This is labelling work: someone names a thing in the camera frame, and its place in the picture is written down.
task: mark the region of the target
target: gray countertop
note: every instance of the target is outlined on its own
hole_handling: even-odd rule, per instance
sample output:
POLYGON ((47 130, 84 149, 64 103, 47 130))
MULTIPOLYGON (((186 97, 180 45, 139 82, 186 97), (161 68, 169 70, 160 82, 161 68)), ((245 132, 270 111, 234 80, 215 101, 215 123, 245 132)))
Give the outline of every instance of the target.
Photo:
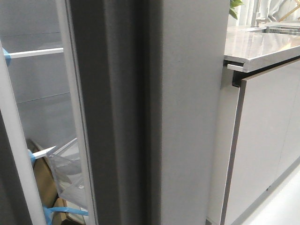
POLYGON ((232 62, 227 65, 228 68, 248 73, 300 56, 300 36, 259 32, 262 29, 264 27, 228 28, 224 57, 224 60, 232 62))

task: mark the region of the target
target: refrigerator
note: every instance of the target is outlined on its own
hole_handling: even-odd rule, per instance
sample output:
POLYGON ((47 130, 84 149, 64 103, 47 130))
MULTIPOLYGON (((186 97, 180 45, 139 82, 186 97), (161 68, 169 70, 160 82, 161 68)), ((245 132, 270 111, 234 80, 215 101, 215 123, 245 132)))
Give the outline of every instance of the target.
POLYGON ((0 0, 2 224, 46 224, 26 141, 76 138, 87 224, 204 225, 228 7, 0 0))

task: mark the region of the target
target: clear plastic container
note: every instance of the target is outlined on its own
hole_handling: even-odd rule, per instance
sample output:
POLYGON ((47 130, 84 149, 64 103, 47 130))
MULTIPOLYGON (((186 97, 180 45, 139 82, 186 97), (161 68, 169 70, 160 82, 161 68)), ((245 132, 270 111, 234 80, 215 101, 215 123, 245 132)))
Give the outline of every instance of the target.
POLYGON ((87 208, 77 138, 47 152, 59 197, 87 208))

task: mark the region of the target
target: white floor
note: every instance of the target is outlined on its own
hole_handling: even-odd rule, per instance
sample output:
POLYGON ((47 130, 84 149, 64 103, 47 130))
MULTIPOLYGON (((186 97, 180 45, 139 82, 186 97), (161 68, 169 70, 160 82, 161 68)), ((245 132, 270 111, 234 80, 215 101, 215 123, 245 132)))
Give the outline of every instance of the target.
POLYGON ((242 225, 300 225, 300 165, 242 225))

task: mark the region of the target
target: green plant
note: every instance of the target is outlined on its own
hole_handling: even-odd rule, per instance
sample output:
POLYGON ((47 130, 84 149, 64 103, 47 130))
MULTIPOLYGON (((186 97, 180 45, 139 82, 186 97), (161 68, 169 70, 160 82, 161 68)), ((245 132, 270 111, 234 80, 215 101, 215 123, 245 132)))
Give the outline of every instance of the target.
POLYGON ((229 14, 236 20, 238 19, 238 15, 234 8, 241 5, 243 5, 241 0, 230 0, 229 14))

